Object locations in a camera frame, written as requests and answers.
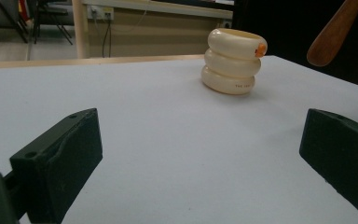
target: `wooden rod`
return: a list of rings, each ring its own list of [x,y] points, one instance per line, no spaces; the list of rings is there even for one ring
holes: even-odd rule
[[[358,14],[358,0],[345,0],[326,24],[307,53],[307,60],[315,66],[326,66],[336,57]]]

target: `stacked rings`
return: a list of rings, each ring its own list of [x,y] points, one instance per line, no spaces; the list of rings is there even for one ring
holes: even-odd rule
[[[228,94],[249,92],[261,67],[260,58],[267,52],[266,40],[243,31],[215,29],[208,36],[208,45],[203,83]]]

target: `orange mark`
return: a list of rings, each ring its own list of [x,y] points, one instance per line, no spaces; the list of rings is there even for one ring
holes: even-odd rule
[[[263,57],[264,55],[266,55],[266,51],[267,51],[267,46],[260,43],[258,44],[258,48],[257,50],[255,50],[255,57],[256,58],[261,58]]]

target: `cable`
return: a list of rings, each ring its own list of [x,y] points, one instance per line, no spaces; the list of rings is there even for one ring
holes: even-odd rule
[[[97,16],[95,14],[92,14],[92,18],[94,19],[94,25],[95,25],[95,29],[97,30],[97,35],[98,38],[100,38],[101,44],[103,43],[103,39],[101,38],[101,32],[100,32],[100,27],[98,26],[98,22],[97,22]]]
[[[104,45],[106,42],[106,37],[107,37],[107,33],[109,32],[109,58],[110,58],[110,51],[111,51],[111,47],[112,47],[112,32],[111,32],[111,28],[110,28],[110,14],[107,13],[105,14],[106,18],[108,19],[108,23],[107,23],[107,28],[106,28],[106,32],[103,38],[103,58],[104,58]]]
[[[132,26],[129,30],[118,30],[118,29],[114,29],[114,28],[112,28],[112,30],[116,31],[116,32],[122,32],[122,33],[128,33],[128,32],[131,32],[131,31],[135,30],[135,28],[138,27],[141,24],[141,22],[144,20],[146,14],[147,14],[147,11],[149,10],[150,2],[151,2],[151,0],[147,1],[147,6],[146,6],[144,14],[138,20],[138,22],[136,22],[136,24],[134,26]]]

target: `wall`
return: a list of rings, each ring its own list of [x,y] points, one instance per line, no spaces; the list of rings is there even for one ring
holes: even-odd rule
[[[125,8],[115,8],[114,15],[112,57],[203,54],[208,48],[208,34],[222,22],[215,18],[152,11],[143,17],[143,11]],[[97,21],[95,25],[94,20],[88,20],[91,58],[103,56],[107,26],[107,21]],[[107,56],[108,37],[105,42],[104,55]]]

